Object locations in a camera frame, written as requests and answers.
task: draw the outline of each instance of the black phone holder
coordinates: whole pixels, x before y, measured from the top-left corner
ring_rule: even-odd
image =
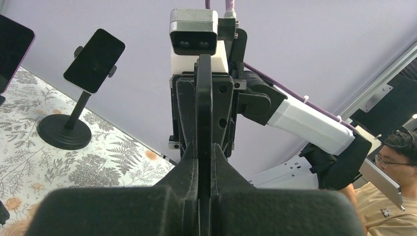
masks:
[[[83,47],[79,46],[74,52],[76,58]],[[112,77],[117,67],[113,66],[108,77]],[[91,130],[87,124],[79,120],[91,94],[83,91],[71,115],[54,114],[42,119],[37,132],[46,143],[64,150],[85,148],[91,141]]]

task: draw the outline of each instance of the floral tablecloth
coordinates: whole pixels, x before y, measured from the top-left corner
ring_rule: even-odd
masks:
[[[39,121],[50,114],[71,114],[75,101],[20,68],[0,106],[0,199],[10,219],[0,236],[21,236],[39,203],[65,187],[153,185],[173,165],[84,109],[92,141],[67,151],[46,144],[37,134]]]

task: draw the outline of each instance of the t-shirt logo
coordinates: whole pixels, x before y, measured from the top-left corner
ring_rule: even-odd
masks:
[[[386,208],[384,208],[384,209],[381,209],[381,213],[384,216],[384,218],[388,218],[389,217],[389,214],[391,213],[391,211],[388,210],[388,209],[386,209]]]

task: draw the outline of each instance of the tan t-shirt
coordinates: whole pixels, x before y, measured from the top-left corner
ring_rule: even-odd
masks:
[[[401,211],[372,183],[355,192],[368,236],[417,236],[417,199],[403,197]]]

